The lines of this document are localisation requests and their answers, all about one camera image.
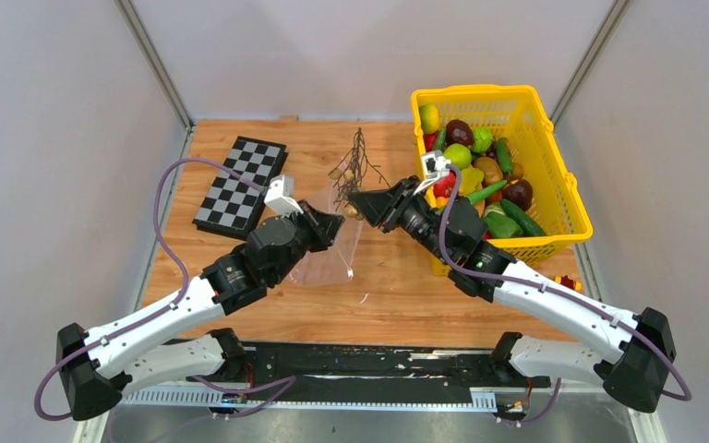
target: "yellow pepper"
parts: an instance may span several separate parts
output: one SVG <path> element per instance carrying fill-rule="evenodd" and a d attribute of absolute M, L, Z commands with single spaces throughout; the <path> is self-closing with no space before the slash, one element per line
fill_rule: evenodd
<path fill-rule="evenodd" d="M 464 169 L 463 177 L 461 179 L 461 189 L 458 190 L 458 194 L 462 197 L 466 197 L 475 192 L 477 185 L 482 184 L 484 178 L 485 173 L 474 166 L 469 166 Z"/>

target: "potato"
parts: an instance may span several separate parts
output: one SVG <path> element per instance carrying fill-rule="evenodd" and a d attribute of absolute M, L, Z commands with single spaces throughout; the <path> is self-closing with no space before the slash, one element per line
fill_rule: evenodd
<path fill-rule="evenodd" d="M 355 208 L 354 206 L 346 205 L 343 207 L 343 215 L 345 215 L 346 217 L 353 218 L 353 217 L 357 217 L 358 215 L 360 215 L 360 212 L 358 212 L 357 208 Z"/>
<path fill-rule="evenodd" d="M 523 178 L 523 174 L 525 174 L 525 171 L 523 170 L 523 165 L 514 162 L 512 164 L 512 175 L 510 175 L 510 180 L 519 180 Z"/>
<path fill-rule="evenodd" d="M 489 157 L 480 157 L 472 163 L 472 166 L 485 173 L 485 186 L 493 185 L 504 179 L 504 173 L 499 167 L 499 163 Z"/>

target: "small red object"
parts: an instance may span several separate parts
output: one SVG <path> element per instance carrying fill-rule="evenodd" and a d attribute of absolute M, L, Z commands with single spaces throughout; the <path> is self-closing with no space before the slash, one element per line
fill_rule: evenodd
<path fill-rule="evenodd" d="M 557 275 L 553 280 L 561 286 L 566 286 L 573 291 L 577 291 L 578 293 L 583 290 L 583 284 L 579 281 L 571 279 L 568 275 Z"/>
<path fill-rule="evenodd" d="M 436 143 L 436 139 L 439 137 L 439 132 L 434 132 L 433 134 L 425 134 L 423 136 L 423 141 L 426 144 L 426 152 L 430 152 L 433 149 L 433 144 Z"/>
<path fill-rule="evenodd" d="M 434 197 L 448 198 L 455 187 L 455 174 L 449 174 L 433 185 Z"/>

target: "red pepper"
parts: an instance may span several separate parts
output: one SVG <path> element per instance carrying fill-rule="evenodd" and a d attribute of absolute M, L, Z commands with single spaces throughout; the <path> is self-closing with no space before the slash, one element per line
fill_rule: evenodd
<path fill-rule="evenodd" d="M 433 185 L 434 197 L 448 198 L 455 187 L 455 174 L 449 174 Z"/>
<path fill-rule="evenodd" d="M 433 134 L 425 134 L 423 140 L 426 143 L 426 152 L 430 152 L 433 149 L 433 144 L 436 143 L 436 138 L 439 136 L 439 132 L 434 132 Z"/>

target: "green apple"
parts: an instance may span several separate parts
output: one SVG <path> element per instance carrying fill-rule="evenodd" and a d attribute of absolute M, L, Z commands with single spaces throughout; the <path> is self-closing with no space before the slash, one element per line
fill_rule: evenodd
<path fill-rule="evenodd" d="M 460 143 L 452 143 L 444 150 L 444 158 L 463 170 L 472 164 L 472 152 Z"/>

